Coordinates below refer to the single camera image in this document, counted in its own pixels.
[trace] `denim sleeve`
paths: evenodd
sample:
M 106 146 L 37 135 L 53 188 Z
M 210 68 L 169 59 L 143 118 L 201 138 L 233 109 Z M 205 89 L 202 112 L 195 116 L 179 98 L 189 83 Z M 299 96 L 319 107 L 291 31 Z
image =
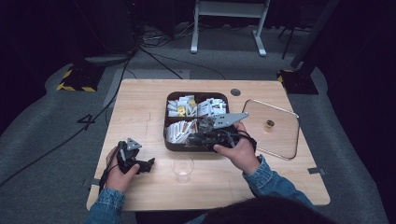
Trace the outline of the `denim sleeve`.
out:
M 206 217 L 206 214 L 202 214 L 202 215 L 196 217 L 195 219 L 188 221 L 184 224 L 201 224 L 204 221 L 205 217 Z
M 243 174 L 243 177 L 254 194 L 288 198 L 317 210 L 305 194 L 297 190 L 287 178 L 271 170 L 263 155 L 260 155 L 260 159 L 262 163 L 253 174 Z
M 121 223 L 125 195 L 115 189 L 103 189 L 84 223 Z

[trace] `gray floor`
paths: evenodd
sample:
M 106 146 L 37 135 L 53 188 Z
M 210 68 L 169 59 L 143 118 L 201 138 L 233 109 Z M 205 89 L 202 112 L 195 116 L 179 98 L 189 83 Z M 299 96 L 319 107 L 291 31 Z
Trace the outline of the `gray floor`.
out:
M 290 68 L 301 44 L 292 43 L 286 59 L 281 60 L 288 34 L 277 39 L 280 30 L 263 30 L 263 44 L 268 53 L 263 58 L 251 36 L 253 28 L 205 30 L 200 33 L 197 54 L 190 54 L 190 35 L 164 47 L 146 50 L 201 65 L 158 57 L 172 69 L 187 71 L 190 79 L 222 79 L 220 72 L 226 79 L 276 80 L 278 70 Z M 301 42 L 305 37 L 305 33 L 296 33 L 294 40 Z M 66 64 L 48 79 L 47 95 L 26 108 L 2 134 L 0 181 L 73 136 L 84 125 L 77 123 L 79 119 L 88 114 L 96 116 L 111 94 L 112 83 L 119 78 L 122 65 L 106 69 L 98 92 L 56 91 L 68 67 Z M 140 78 L 172 78 L 142 51 L 132 58 L 128 70 L 138 74 L 140 71 L 144 74 Z M 319 95 L 288 96 L 293 110 L 302 118 L 302 130 L 318 167 L 326 171 L 322 177 L 332 201 L 318 210 L 339 223 L 388 223 L 375 182 L 332 111 L 324 76 L 316 69 L 312 78 Z M 88 215 L 85 203 L 89 189 L 84 183 L 93 177 L 111 112 L 110 107 L 88 131 L 81 132 L 0 188 L 0 223 L 82 222 Z M 125 212 L 122 223 L 134 223 L 134 213 Z

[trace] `metal bracket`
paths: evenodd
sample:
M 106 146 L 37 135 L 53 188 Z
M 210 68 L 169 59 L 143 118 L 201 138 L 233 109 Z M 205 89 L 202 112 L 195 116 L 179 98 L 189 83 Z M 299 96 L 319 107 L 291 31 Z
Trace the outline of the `metal bracket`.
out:
M 313 175 L 313 174 L 321 174 L 321 175 L 326 175 L 326 172 L 318 167 L 314 167 L 314 168 L 308 168 L 308 172 L 309 174 Z
M 99 181 L 100 179 L 84 179 L 84 181 L 81 183 L 82 186 L 90 188 L 92 186 L 99 186 Z
M 142 147 L 142 145 L 138 144 L 134 139 L 128 138 L 128 150 L 134 150 Z
M 233 114 L 220 114 L 215 118 L 213 129 L 225 128 L 233 125 L 235 122 L 244 119 L 248 116 L 248 112 L 245 113 L 233 113 Z

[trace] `black cable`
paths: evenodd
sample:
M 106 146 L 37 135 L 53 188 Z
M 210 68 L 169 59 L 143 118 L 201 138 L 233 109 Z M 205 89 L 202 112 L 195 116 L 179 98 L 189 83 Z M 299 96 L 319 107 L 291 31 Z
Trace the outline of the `black cable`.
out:
M 175 74 L 177 77 L 179 77 L 180 79 L 183 79 L 183 77 L 179 76 L 178 73 L 176 73 L 174 70 L 170 69 L 168 66 L 166 66 L 164 63 L 162 63 L 160 60 L 158 60 L 156 57 L 154 57 L 150 52 L 147 52 L 145 49 L 142 49 L 141 47 L 139 47 L 143 52 L 147 53 L 147 55 L 149 55 L 151 58 L 153 58 L 155 61 L 157 61 L 158 63 L 160 63 L 163 67 L 165 67 L 166 69 L 168 69 L 169 71 L 171 71 L 173 74 Z
M 191 24 L 189 24 L 187 27 L 185 27 L 185 28 L 183 28 L 183 29 L 180 29 L 179 31 L 176 31 L 176 33 L 178 33 L 178 34 L 175 35 L 175 38 L 174 38 L 174 39 L 169 38 L 169 36 L 167 36 L 167 35 L 162 35 L 162 36 L 157 36 L 157 35 L 155 35 L 155 36 L 152 36 L 152 37 L 147 37 L 147 38 L 145 38 L 145 40 L 148 40 L 148 39 L 155 39 L 156 37 L 159 37 L 159 38 L 156 38 L 156 39 L 158 39 L 158 43 L 157 43 L 157 44 L 148 44 L 148 43 L 146 43 L 146 41 L 144 41 L 144 43 L 142 43 L 142 45 L 143 45 L 143 47 L 145 47 L 145 48 L 163 47 L 163 46 L 165 46 L 166 44 L 168 44 L 168 43 L 171 42 L 171 41 L 177 41 L 177 40 L 180 40 L 180 39 L 186 37 L 187 35 L 192 35 L 193 33 L 186 34 L 186 35 L 183 35 L 183 33 L 184 33 L 185 31 L 189 30 L 190 27 L 192 28 L 193 25 L 194 25 L 194 23 L 191 23 Z M 150 33 L 150 32 L 153 32 L 154 34 L 157 34 L 156 31 L 146 31 L 146 33 Z
M 91 33 L 93 34 L 93 36 L 96 38 L 96 40 L 107 50 L 113 52 L 113 53 L 125 53 L 125 52 L 118 52 L 114 49 L 109 48 L 108 46 L 106 46 L 106 44 L 99 38 L 99 36 L 96 34 L 96 32 L 93 30 L 92 26 L 90 25 L 90 22 L 88 21 L 87 17 L 84 15 L 84 12 L 82 11 L 81 7 L 78 5 L 78 3 L 76 2 L 76 0 L 73 0 L 74 4 L 76 5 L 79 13 L 81 14 L 82 18 L 84 19 L 85 23 L 88 25 L 88 27 L 91 30 Z
M 67 138 L 65 141 L 63 141 L 60 145 L 58 145 L 57 147 L 54 147 L 53 149 L 51 149 L 50 151 L 44 153 L 42 156 L 38 157 L 37 159 L 35 159 L 34 161 L 30 162 L 29 164 L 23 166 L 20 170 L 18 170 L 17 172 L 15 172 L 13 175 L 9 176 L 7 179 L 5 179 L 4 181 L 2 181 L 0 183 L 0 188 L 2 188 L 9 180 L 11 180 L 12 178 L 14 178 L 16 175 L 18 175 L 19 173 L 21 173 L 22 171 L 26 170 L 27 168 L 29 168 L 30 166 L 32 166 L 33 164 L 35 164 L 36 162 L 42 160 L 43 158 L 45 158 L 46 156 L 48 156 L 50 153 L 52 153 L 53 151 L 55 151 L 56 149 L 62 147 L 63 145 L 65 145 L 66 143 L 68 143 L 69 141 L 71 141 L 73 138 L 75 138 L 77 135 L 79 135 L 83 130 L 85 130 L 91 123 L 93 123 L 113 102 L 113 100 L 116 98 L 117 92 L 120 89 L 120 84 L 123 78 L 123 75 L 125 73 L 125 69 L 127 64 L 129 63 L 129 61 L 131 61 L 131 59 L 133 58 L 134 53 L 132 54 L 132 56 L 128 59 L 128 62 L 125 63 L 123 70 L 122 70 L 122 74 L 121 74 L 121 79 L 120 79 L 120 83 L 119 86 L 116 89 L 116 92 L 114 93 L 113 97 L 111 98 L 111 100 L 108 102 L 108 104 L 89 122 L 87 122 L 84 127 L 82 127 L 80 130 L 78 130 L 76 133 L 74 133 L 72 136 L 70 136 L 69 138 Z
M 116 167 L 116 166 L 118 166 L 118 164 L 117 165 L 113 165 L 108 171 L 110 172 L 114 167 Z
M 106 109 L 106 113 L 105 113 L 105 121 L 106 121 L 106 125 L 108 126 L 108 120 L 107 120 L 107 112 L 108 112 L 108 109 L 110 108 L 110 106 L 108 106 L 107 107 L 107 109 Z
M 133 76 L 134 76 L 134 79 L 137 79 L 137 77 L 136 77 L 136 75 L 131 71 L 131 70 L 129 70 L 129 69 L 126 69 L 128 72 L 130 72 Z
M 214 72 L 218 73 L 219 75 L 221 75 L 221 76 L 222 76 L 222 78 L 223 78 L 224 80 L 226 80 L 225 76 L 224 76 L 224 75 L 223 75 L 221 72 L 217 71 L 216 69 L 209 68 L 209 67 L 206 67 L 206 66 L 203 66 L 203 65 L 197 64 L 197 63 L 189 63 L 189 62 L 181 61 L 181 60 L 178 60 L 178 59 L 174 59 L 174 58 L 165 57 L 165 56 L 162 56 L 162 55 L 160 55 L 160 54 L 155 54 L 155 53 L 151 53 L 151 54 L 152 54 L 152 55 L 154 55 L 154 56 L 163 57 L 163 58 L 165 58 L 165 59 L 174 60 L 174 61 L 176 61 L 176 62 L 180 62 L 180 63 L 187 63 L 187 64 L 195 65 L 195 66 L 198 66 L 198 67 L 203 67 L 203 68 L 205 68 L 205 69 L 208 69 L 208 70 L 212 70 L 212 71 L 214 71 Z
M 245 132 L 245 131 L 238 130 L 237 132 L 238 132 L 237 135 L 238 135 L 239 137 L 244 137 L 244 138 L 246 138 L 246 139 L 250 142 L 250 144 L 251 144 L 251 145 L 253 146 L 253 148 L 254 148 L 254 152 L 256 152 L 256 148 L 257 148 L 257 142 L 256 142 L 256 140 L 254 140 L 254 138 L 250 137 L 250 134 L 248 134 L 248 133 Z
M 110 60 L 110 61 L 106 61 L 106 62 L 94 62 L 94 61 L 89 61 L 87 59 L 85 59 L 85 61 L 87 61 L 89 64 L 95 65 L 95 66 L 112 66 L 112 65 L 116 65 L 119 63 L 125 63 L 129 58 L 128 54 L 125 54 L 123 58 L 120 59 L 114 59 L 114 60 Z
M 110 160 L 108 161 L 107 165 L 106 165 L 106 169 L 103 171 L 102 176 L 100 177 L 100 181 L 99 181 L 99 194 L 100 192 L 102 192 L 102 189 L 105 187 L 105 183 L 108 179 L 108 174 L 110 173 L 110 170 L 113 169 L 114 167 L 116 167 L 117 165 L 113 166 L 110 168 L 111 163 L 114 160 L 114 157 L 117 155 L 117 153 L 120 151 L 120 144 L 117 145 L 116 150 L 113 151 L 113 154 L 111 154 Z

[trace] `glass panel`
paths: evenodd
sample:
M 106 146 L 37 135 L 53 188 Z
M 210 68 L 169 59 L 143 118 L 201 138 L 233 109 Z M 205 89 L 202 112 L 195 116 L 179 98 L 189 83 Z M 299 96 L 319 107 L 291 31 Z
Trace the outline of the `glass panel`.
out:
M 289 110 L 257 100 L 245 102 L 242 120 L 247 132 L 257 141 L 257 150 L 290 160 L 296 156 L 300 119 Z

